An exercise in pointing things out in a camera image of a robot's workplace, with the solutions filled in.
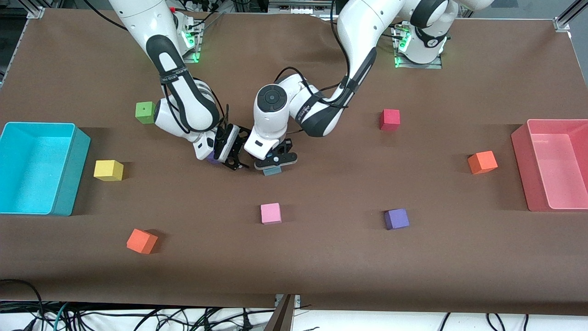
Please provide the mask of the pink plastic bin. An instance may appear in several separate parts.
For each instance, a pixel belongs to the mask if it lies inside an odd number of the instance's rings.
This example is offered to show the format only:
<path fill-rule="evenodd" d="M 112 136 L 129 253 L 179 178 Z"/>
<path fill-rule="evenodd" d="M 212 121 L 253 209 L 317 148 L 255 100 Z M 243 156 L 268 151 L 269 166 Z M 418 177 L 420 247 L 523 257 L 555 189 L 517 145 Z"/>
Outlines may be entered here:
<path fill-rule="evenodd" d="M 511 138 L 529 210 L 588 212 L 588 119 L 529 119 Z"/>

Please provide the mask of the cyan plastic bin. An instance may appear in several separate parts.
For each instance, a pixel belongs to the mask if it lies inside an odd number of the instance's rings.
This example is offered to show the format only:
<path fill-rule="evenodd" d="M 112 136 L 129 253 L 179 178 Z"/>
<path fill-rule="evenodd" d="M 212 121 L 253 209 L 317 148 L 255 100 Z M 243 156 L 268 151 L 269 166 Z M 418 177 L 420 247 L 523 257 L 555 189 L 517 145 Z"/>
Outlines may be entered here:
<path fill-rule="evenodd" d="M 70 122 L 8 122 L 0 134 L 0 214 L 70 216 L 90 136 Z"/>

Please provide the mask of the green foam block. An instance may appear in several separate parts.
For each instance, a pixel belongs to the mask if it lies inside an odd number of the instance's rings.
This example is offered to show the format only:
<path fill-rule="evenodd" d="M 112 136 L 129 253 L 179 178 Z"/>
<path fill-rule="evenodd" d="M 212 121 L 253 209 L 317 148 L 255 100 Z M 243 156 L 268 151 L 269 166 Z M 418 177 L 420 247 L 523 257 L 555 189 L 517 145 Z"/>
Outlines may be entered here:
<path fill-rule="evenodd" d="M 156 104 L 152 101 L 138 102 L 135 105 L 135 119 L 142 124 L 154 124 Z"/>

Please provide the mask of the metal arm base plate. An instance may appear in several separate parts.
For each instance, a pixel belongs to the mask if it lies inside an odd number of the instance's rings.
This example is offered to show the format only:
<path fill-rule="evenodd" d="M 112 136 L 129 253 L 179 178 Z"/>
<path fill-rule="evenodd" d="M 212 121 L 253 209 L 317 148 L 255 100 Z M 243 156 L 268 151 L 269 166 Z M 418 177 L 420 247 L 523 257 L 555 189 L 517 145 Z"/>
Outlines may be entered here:
<path fill-rule="evenodd" d="M 434 38 L 427 34 L 420 36 L 418 28 L 408 23 L 395 24 L 391 28 L 395 67 L 441 69 L 441 53 L 447 36 Z"/>
<path fill-rule="evenodd" d="M 182 38 L 181 46 L 185 63 L 198 63 L 203 36 L 202 25 L 196 26 L 193 22 L 183 23 L 179 36 Z"/>

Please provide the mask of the yellow foam block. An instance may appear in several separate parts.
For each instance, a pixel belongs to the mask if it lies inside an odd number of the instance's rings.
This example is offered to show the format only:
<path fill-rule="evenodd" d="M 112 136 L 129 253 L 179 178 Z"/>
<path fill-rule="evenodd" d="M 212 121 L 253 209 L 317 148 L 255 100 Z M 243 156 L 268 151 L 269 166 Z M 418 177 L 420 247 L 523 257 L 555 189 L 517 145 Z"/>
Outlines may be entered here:
<path fill-rule="evenodd" d="M 103 182 L 120 182 L 123 180 L 124 164 L 116 160 L 96 160 L 94 178 Z"/>

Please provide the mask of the pink foam block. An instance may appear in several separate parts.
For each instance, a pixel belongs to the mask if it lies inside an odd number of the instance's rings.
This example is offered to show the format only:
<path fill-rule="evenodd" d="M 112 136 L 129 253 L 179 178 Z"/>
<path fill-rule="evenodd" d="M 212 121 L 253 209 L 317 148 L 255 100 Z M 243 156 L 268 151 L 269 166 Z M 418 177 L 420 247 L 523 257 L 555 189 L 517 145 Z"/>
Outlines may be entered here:
<path fill-rule="evenodd" d="M 260 206 L 262 224 L 277 224 L 282 222 L 281 206 L 279 203 L 271 203 Z"/>

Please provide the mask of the white power strip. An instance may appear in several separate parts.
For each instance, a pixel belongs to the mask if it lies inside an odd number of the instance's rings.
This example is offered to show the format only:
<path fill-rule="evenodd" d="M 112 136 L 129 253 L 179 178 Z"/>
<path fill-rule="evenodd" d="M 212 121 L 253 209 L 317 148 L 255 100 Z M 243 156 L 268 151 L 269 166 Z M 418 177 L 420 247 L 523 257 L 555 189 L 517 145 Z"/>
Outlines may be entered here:
<path fill-rule="evenodd" d="M 332 4 L 332 0 L 267 0 L 267 12 L 321 16 L 329 15 Z"/>

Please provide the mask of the brown table cover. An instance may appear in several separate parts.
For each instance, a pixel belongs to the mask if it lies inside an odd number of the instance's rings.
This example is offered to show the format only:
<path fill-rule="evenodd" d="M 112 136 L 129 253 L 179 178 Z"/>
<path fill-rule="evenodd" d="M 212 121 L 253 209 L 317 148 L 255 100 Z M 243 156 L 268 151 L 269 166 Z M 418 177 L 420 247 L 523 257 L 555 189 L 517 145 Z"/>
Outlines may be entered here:
<path fill-rule="evenodd" d="M 588 212 L 527 210 L 510 135 L 529 119 L 588 119 L 571 39 L 549 20 L 458 20 L 441 70 L 373 69 L 326 137 L 265 177 L 195 158 L 135 119 L 159 75 L 133 38 L 83 9 L 29 21 L 0 88 L 9 121 L 72 122 L 91 138 L 69 217 L 0 215 L 0 279 L 45 300 L 588 315 Z M 383 109 L 398 109 L 382 131 Z M 468 158 L 493 151 L 474 175 Z M 94 178 L 96 160 L 123 180 Z M 282 222 L 262 224 L 279 203 Z M 410 225 L 386 230 L 384 212 Z M 157 235 L 151 254 L 126 248 Z"/>

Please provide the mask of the red foam block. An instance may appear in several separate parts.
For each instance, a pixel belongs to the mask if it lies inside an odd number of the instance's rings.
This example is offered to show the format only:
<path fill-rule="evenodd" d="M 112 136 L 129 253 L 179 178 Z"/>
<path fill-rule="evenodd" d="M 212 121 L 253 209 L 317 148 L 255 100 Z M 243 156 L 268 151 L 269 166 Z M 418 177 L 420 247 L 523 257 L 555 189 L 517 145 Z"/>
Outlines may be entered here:
<path fill-rule="evenodd" d="M 396 131 L 401 124 L 398 109 L 383 109 L 379 118 L 379 128 L 382 131 Z"/>

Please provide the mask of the orange foam block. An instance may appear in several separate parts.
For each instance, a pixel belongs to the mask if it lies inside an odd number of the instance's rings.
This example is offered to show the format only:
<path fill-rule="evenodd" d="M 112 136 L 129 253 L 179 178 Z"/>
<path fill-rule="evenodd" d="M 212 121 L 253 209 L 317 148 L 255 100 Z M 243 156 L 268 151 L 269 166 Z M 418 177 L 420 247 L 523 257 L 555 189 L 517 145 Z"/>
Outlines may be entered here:
<path fill-rule="evenodd" d="M 158 239 L 157 235 L 135 228 L 126 242 L 126 248 L 140 254 L 151 254 Z"/>
<path fill-rule="evenodd" d="M 493 151 L 478 152 L 468 158 L 469 168 L 472 174 L 483 174 L 498 168 Z"/>

